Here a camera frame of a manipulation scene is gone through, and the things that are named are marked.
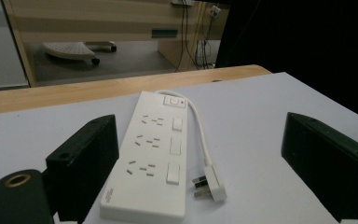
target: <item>plug prongs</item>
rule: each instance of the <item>plug prongs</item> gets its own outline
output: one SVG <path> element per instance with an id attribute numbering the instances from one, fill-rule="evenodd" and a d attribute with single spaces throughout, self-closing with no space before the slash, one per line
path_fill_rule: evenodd
<path id="1" fill-rule="evenodd" d="M 199 183 L 200 181 L 203 181 L 203 180 L 206 180 L 206 176 L 205 176 L 205 175 L 204 175 L 204 176 L 201 176 L 201 177 L 199 177 L 199 178 L 193 179 L 193 184 L 197 184 L 197 183 Z"/>
<path id="2" fill-rule="evenodd" d="M 202 196 L 206 196 L 206 195 L 211 195 L 211 190 L 210 189 L 202 189 L 200 191 L 197 191 L 194 193 L 194 197 L 195 198 L 200 198 Z"/>

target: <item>wooden panel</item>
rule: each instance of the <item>wooden panel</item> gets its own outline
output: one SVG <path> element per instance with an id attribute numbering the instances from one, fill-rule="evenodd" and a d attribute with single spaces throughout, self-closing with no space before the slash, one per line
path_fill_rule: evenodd
<path id="1" fill-rule="evenodd" d="M 148 40 L 153 28 L 177 29 L 181 38 L 184 10 L 170 0 L 7 1 L 23 42 Z M 188 35 L 196 30 L 198 5 L 186 10 Z"/>

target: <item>white tabletop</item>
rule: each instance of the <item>white tabletop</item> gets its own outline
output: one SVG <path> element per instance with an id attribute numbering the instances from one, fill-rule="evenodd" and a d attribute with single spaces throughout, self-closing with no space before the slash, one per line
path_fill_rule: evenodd
<path id="1" fill-rule="evenodd" d="M 358 142 L 358 115 L 285 74 L 175 89 L 198 108 L 227 200 L 195 200 L 191 179 L 202 175 L 198 128 L 189 114 L 184 223 L 337 223 L 281 156 L 287 112 L 318 119 Z M 119 144 L 139 94 L 0 114 L 0 178 L 46 169 L 45 158 L 91 119 L 115 114 Z M 95 201 L 85 223 L 99 218 Z M 344 220 L 341 223 L 358 223 Z"/>

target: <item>power strip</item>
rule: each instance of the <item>power strip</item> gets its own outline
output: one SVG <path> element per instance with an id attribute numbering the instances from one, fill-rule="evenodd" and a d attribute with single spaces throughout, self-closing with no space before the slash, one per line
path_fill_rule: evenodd
<path id="1" fill-rule="evenodd" d="M 175 223 L 186 210 L 187 99 L 143 91 L 104 189 L 101 218 Z"/>

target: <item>white cable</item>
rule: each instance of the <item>white cable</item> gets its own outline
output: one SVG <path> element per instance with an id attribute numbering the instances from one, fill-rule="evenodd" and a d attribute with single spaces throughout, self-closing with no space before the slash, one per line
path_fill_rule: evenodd
<path id="1" fill-rule="evenodd" d="M 165 95 L 171 95 L 171 96 L 177 96 L 177 97 L 182 97 L 182 98 L 187 99 L 184 95 L 182 95 L 180 93 L 177 93 L 177 92 L 174 92 L 174 91 L 165 91 L 164 90 L 164 91 L 156 91 L 156 93 L 165 94 Z M 211 155 L 209 153 L 209 150 L 208 150 L 208 146 L 206 144 L 205 134 L 204 134 L 204 131 L 203 131 L 203 128 L 202 128 L 202 122 L 201 122 L 200 114 L 199 114 L 197 108 L 195 107 L 195 105 L 189 99 L 187 99 L 187 102 L 188 102 L 188 105 L 190 106 L 190 108 L 193 110 L 194 115 L 195 115 L 196 120 L 197 120 L 197 123 L 199 125 L 200 138 L 201 138 L 201 143 L 202 143 L 202 151 L 203 151 L 203 154 L 204 154 L 204 157 L 205 157 L 205 166 L 210 166 L 210 165 L 213 164 L 213 162 L 212 162 L 212 158 L 211 158 Z"/>

